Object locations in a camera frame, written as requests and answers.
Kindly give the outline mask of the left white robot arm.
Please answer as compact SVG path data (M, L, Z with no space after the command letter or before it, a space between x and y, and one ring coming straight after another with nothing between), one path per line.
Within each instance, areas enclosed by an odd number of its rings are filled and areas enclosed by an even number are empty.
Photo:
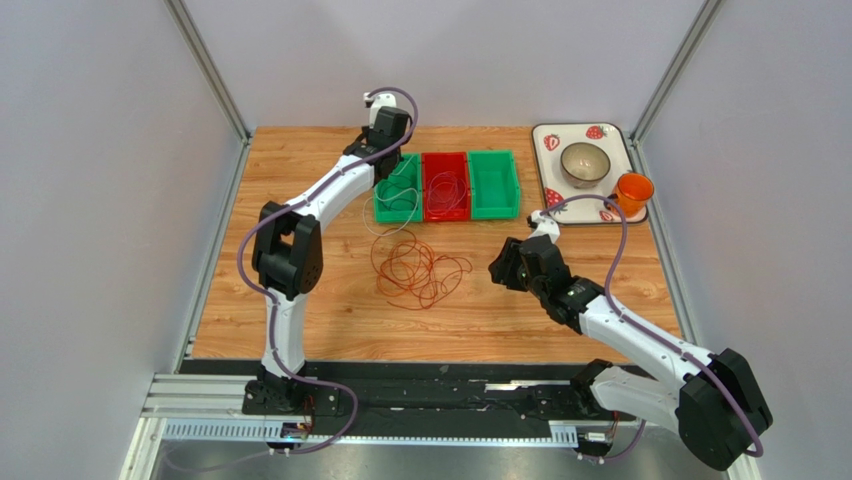
M307 300L324 268L322 234L352 201L389 177L418 117L392 106L372 107L371 120L334 166L285 204L268 202L252 232L251 265L267 298L267 341L261 369L246 386L254 401L293 408L297 373L305 365Z

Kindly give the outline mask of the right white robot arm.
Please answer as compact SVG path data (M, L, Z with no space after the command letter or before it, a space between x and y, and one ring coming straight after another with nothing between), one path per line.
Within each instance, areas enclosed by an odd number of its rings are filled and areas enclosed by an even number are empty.
M583 407L663 427L718 471L744 455L763 455L760 437L773 417L743 355L730 348L714 353L636 315L605 287L572 274L547 236L508 238L488 271L493 283L531 294L553 321L642 369L636 375L608 361L590 362L571 381Z

